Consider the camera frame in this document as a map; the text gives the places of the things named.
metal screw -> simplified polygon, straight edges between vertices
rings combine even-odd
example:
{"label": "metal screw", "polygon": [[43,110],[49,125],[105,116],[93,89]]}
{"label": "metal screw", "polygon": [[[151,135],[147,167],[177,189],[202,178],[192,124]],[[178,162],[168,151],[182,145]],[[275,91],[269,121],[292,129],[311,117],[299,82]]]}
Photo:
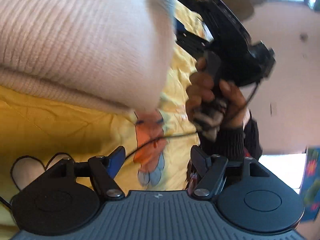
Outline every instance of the metal screw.
{"label": "metal screw", "polygon": [[107,195],[114,198],[120,197],[122,195],[122,191],[119,189],[109,189],[107,190]]}
{"label": "metal screw", "polygon": [[206,197],[210,194],[210,191],[205,188],[198,188],[193,193],[198,197]]}

white wall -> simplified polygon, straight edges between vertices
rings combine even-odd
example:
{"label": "white wall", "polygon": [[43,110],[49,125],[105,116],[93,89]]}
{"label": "white wall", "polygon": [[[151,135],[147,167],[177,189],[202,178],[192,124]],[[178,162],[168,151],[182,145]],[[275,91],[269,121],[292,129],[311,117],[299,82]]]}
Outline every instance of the white wall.
{"label": "white wall", "polygon": [[[262,40],[276,53],[270,79],[250,104],[264,153],[320,145],[320,14],[303,5],[268,2],[244,26],[253,41]],[[308,34],[306,43],[302,32]],[[271,102],[277,108],[272,117]]]}

white knit sweater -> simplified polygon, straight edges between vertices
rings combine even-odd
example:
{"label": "white knit sweater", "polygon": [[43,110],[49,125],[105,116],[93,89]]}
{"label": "white knit sweater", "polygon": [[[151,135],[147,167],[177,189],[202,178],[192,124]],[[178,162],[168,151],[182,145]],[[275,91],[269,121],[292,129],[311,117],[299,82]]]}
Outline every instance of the white knit sweater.
{"label": "white knit sweater", "polygon": [[0,0],[0,85],[103,111],[157,106],[172,0]]}

fingernail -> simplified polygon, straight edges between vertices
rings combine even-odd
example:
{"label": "fingernail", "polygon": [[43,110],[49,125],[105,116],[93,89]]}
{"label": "fingernail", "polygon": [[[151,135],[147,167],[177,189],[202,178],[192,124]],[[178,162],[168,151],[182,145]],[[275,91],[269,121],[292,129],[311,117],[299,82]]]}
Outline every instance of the fingernail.
{"label": "fingernail", "polygon": [[226,81],[221,80],[220,85],[224,90],[231,91],[230,85]]}

cartoon print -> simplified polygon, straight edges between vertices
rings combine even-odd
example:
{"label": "cartoon print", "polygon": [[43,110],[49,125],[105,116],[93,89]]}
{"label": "cartoon print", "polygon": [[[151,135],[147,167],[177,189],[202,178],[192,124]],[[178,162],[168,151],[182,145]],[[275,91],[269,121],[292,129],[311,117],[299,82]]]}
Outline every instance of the cartoon print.
{"label": "cartoon print", "polygon": [[[138,147],[147,141],[159,136],[163,136],[163,117],[158,110],[150,114],[135,113],[138,121],[136,123],[136,135]],[[141,185],[150,184],[155,186],[161,179],[162,170],[164,169],[163,150],[167,144],[166,139],[161,139],[150,143],[138,150],[133,161],[140,163],[138,171],[138,180]]]}
{"label": "cartoon print", "polygon": [[23,190],[36,178],[38,178],[47,169],[51,168],[62,158],[70,157],[67,153],[56,153],[47,163],[46,166],[33,156],[22,156],[13,163],[10,176],[18,190]]}
{"label": "cartoon print", "polygon": [[315,220],[320,209],[320,148],[309,147],[306,152],[306,166],[300,190],[305,212],[301,221]]}

